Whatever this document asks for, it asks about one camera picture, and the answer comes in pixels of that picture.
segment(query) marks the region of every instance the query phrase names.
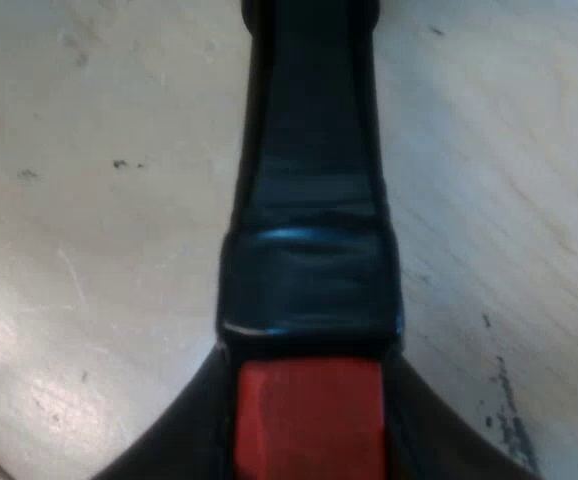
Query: dark stain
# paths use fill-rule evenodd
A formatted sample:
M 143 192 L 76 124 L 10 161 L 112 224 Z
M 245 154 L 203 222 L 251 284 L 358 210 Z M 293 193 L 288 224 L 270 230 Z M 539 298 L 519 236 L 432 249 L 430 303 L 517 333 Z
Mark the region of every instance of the dark stain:
M 18 172 L 18 178 L 20 180 L 37 180 L 38 174 L 33 170 L 29 170 L 28 168 Z
M 434 27 L 433 25 L 429 25 L 429 31 L 435 35 L 438 35 L 439 37 L 445 36 L 445 32 L 443 32 L 442 30 L 440 30 L 437 27 Z
M 536 456 L 536 449 L 534 448 L 533 441 L 527 433 L 525 424 L 520 417 L 513 417 L 513 430 L 516 432 L 516 438 L 518 439 L 518 448 L 520 452 L 525 456 L 527 461 L 527 466 L 531 471 L 540 475 L 540 467 L 538 466 L 538 457 Z
M 507 447 L 507 453 L 511 458 L 519 460 L 526 468 L 529 468 L 535 475 L 539 476 L 540 468 L 536 449 L 527 433 L 524 422 L 518 414 L 518 407 L 513 387 L 509 380 L 505 359 L 501 356 L 496 358 L 498 359 L 498 382 L 502 386 L 505 397 L 505 404 L 500 406 L 500 412 L 498 413 L 498 421 L 502 431 L 502 443 Z M 511 421 L 507 417 L 507 409 L 509 409 Z
M 216 50 L 216 42 L 208 40 L 205 42 L 205 52 L 210 53 Z
M 502 390 L 505 394 L 507 406 L 512 413 L 518 413 L 518 409 L 516 408 L 516 399 L 513 395 L 513 388 L 511 387 L 509 374 L 507 373 L 507 364 L 505 363 L 505 359 L 501 356 L 497 356 L 496 358 L 498 359 L 498 380 L 502 385 Z
M 67 48 L 78 48 L 78 40 L 73 35 L 63 35 L 62 44 Z
M 85 52 L 79 52 L 78 56 L 76 57 L 76 67 L 84 67 L 87 65 L 88 61 L 89 55 L 87 55 Z

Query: red plastic piece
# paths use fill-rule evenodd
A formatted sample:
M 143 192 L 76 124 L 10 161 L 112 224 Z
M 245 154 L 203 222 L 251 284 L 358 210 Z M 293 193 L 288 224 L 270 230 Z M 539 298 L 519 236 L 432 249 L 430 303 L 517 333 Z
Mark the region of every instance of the red plastic piece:
M 353 358 L 246 363 L 236 480 L 385 480 L 380 365 Z

